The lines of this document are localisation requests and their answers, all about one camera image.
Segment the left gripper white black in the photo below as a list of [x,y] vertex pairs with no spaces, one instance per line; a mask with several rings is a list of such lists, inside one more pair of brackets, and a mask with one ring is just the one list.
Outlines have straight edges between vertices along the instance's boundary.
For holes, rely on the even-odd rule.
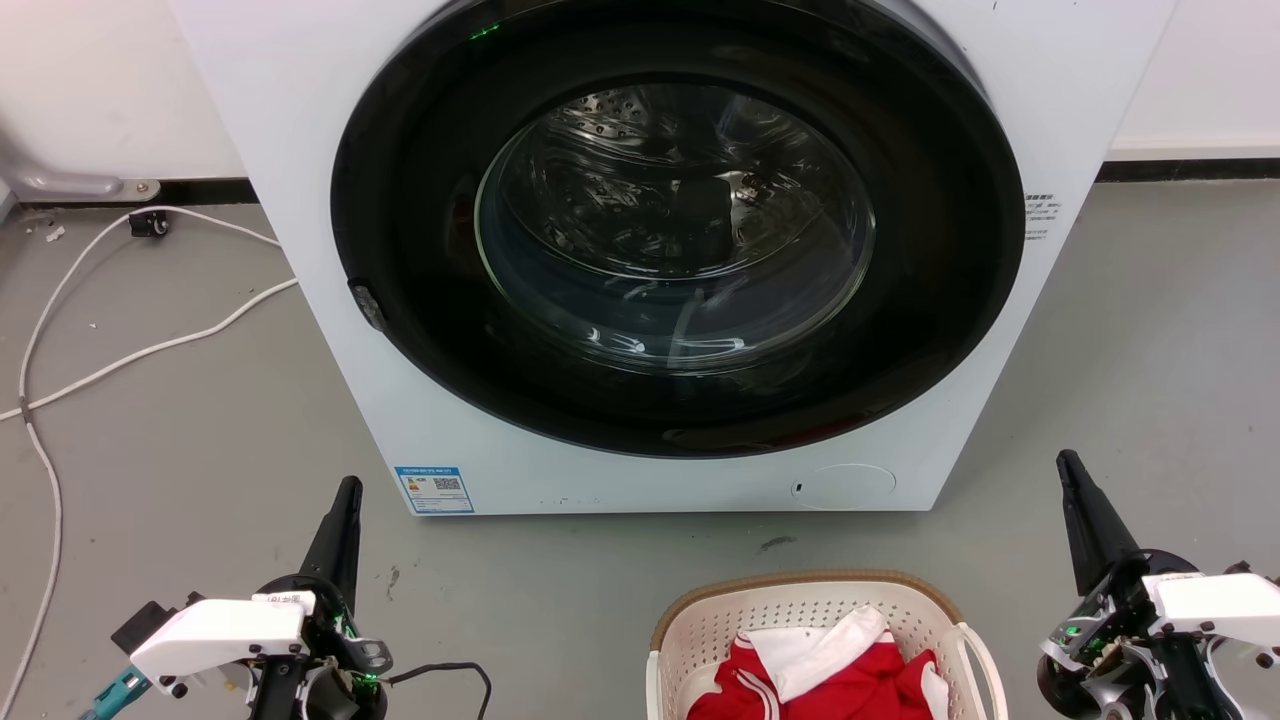
[[143,606],[113,641],[180,700],[205,673],[246,693],[250,720],[385,720],[393,659],[355,624],[364,483],[344,477],[300,568],[248,600]]

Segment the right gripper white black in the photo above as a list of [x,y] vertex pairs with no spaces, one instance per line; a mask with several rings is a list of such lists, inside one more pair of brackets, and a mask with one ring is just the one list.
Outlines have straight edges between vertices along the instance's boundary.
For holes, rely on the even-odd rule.
[[1142,550],[1076,451],[1056,457],[1079,605],[1041,646],[1037,684],[1068,720],[1251,720],[1215,655],[1280,667],[1280,584]]

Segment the white woven laundry basket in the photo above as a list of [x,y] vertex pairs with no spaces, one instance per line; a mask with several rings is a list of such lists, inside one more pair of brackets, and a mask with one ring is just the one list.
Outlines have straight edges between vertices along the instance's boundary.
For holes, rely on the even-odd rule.
[[685,720],[692,702],[716,688],[716,667],[741,630],[828,628],[861,606],[884,615],[906,659],[934,652],[948,684],[948,720],[1012,720],[995,659],[957,606],[923,579],[888,570],[781,573],[690,591],[653,633],[646,720]]

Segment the blue energy label sticker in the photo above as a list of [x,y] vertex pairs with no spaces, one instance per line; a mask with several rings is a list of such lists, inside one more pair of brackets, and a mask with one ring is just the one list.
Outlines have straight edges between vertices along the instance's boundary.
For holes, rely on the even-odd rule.
[[415,516],[474,514],[474,505],[458,468],[396,466],[396,478]]

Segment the round white filter cover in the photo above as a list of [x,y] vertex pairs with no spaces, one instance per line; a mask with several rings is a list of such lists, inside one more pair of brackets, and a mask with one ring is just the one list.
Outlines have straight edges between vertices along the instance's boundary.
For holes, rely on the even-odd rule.
[[884,468],[840,464],[799,477],[791,486],[794,501],[815,511],[876,509],[896,489],[896,477]]

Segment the teal plastic connector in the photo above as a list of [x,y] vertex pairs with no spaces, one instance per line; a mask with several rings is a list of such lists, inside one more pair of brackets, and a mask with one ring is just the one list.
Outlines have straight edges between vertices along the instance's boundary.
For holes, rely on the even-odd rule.
[[90,708],[82,712],[77,720],[115,720],[120,711],[134,703],[152,687],[151,680],[131,665],[93,697]]

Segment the black round washer door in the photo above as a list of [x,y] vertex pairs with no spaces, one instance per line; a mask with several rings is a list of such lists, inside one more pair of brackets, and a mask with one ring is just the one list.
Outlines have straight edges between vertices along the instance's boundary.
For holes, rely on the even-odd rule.
[[868,425],[1023,256],[1021,177],[918,0],[449,0],[332,170],[384,336],[480,411],[640,457]]

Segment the red and white garment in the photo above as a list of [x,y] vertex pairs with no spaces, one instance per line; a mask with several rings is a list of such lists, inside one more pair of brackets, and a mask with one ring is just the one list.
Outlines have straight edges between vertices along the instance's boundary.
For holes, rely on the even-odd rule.
[[831,628],[742,630],[714,683],[686,720],[948,720],[934,652],[906,660],[869,606]]

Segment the white front-load washing machine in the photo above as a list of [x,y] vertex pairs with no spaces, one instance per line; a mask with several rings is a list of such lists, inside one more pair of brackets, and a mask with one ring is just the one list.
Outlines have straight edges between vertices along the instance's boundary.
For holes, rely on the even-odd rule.
[[918,0],[955,38],[1007,132],[1027,193],[1061,202],[1025,241],[995,324],[937,386],[813,445],[640,457],[534,434],[465,402],[361,316],[330,190],[346,122],[390,54],[449,0],[169,0],[253,191],[401,493],[396,466],[458,468],[474,514],[783,512],[820,468],[896,477],[878,507],[940,497],[1132,105],[1178,0]]

